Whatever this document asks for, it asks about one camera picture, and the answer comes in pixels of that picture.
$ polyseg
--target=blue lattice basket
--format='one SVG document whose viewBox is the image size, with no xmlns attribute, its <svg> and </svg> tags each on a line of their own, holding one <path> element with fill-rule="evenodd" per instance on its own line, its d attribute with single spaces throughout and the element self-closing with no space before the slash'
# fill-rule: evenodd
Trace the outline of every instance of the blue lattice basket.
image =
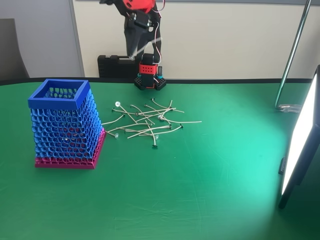
<svg viewBox="0 0 320 240">
<path fill-rule="evenodd" d="M 95 168 L 106 133 L 87 80 L 46 79 L 28 105 L 36 167 Z"/>
</svg>

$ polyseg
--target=red robot part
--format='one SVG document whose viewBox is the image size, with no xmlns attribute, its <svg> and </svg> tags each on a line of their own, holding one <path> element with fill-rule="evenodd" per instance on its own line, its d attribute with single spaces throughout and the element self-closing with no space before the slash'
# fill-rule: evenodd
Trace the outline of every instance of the red robot part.
<svg viewBox="0 0 320 240">
<path fill-rule="evenodd" d="M 157 67 L 158 65 L 143 65 L 139 64 L 139 73 L 140 74 L 151 74 L 155 75 L 157 73 Z"/>
<path fill-rule="evenodd" d="M 146 89 L 154 89 L 155 88 L 155 84 L 153 84 L 153 86 L 146 86 Z"/>
<path fill-rule="evenodd" d="M 145 13 L 155 6 L 156 0 L 123 0 L 125 6 L 130 10 L 141 10 Z"/>
</svg>

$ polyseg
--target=white light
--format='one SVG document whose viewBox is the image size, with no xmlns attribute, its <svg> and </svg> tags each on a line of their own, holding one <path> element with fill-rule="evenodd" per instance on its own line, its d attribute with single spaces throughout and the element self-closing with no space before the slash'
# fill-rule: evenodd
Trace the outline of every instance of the white light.
<svg viewBox="0 0 320 240">
<path fill-rule="evenodd" d="M 299 156 L 302 149 L 307 141 L 310 131 L 314 122 L 314 106 L 315 106 L 315 96 L 316 96 L 316 79 L 317 75 L 314 76 L 309 92 L 305 98 L 303 107 L 299 118 L 295 124 L 289 153 L 286 159 L 286 167 L 284 173 L 284 180 L 282 186 L 282 194 L 284 194 L 285 189 L 288 185 L 290 177 L 295 169 Z"/>
</svg>

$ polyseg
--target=green tablecloth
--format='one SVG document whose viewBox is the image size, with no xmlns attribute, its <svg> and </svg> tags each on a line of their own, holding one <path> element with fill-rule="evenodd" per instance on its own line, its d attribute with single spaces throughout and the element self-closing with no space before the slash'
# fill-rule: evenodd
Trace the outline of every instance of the green tablecloth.
<svg viewBox="0 0 320 240">
<path fill-rule="evenodd" d="M 152 97 L 185 111 L 172 120 L 202 121 L 160 135 L 158 149 L 150 137 L 107 135 L 95 170 L 34 167 L 27 99 L 39 85 L 0 86 L 0 240 L 319 239 L 319 154 L 277 208 L 297 119 L 273 109 L 278 84 L 91 83 L 103 122 L 119 116 L 116 101 L 129 110 Z M 308 86 L 287 84 L 281 102 L 300 104 Z"/>
</svg>

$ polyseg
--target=lattice pattern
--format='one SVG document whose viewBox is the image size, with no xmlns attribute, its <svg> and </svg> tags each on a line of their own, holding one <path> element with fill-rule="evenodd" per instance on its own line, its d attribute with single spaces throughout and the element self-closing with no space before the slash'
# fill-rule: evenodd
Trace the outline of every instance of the lattice pattern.
<svg viewBox="0 0 320 240">
<path fill-rule="evenodd" d="M 73 99 L 76 89 L 50 88 L 46 98 Z M 80 108 L 31 109 L 36 158 L 91 159 L 102 131 L 94 96 L 89 90 Z"/>
<path fill-rule="evenodd" d="M 102 128 L 93 158 L 60 158 L 60 157 L 36 157 L 37 168 L 64 168 L 64 169 L 94 169 L 104 144 L 106 132 Z"/>
<path fill-rule="evenodd" d="M 77 93 L 76 88 L 50 87 L 44 98 L 74 99 Z"/>
</svg>

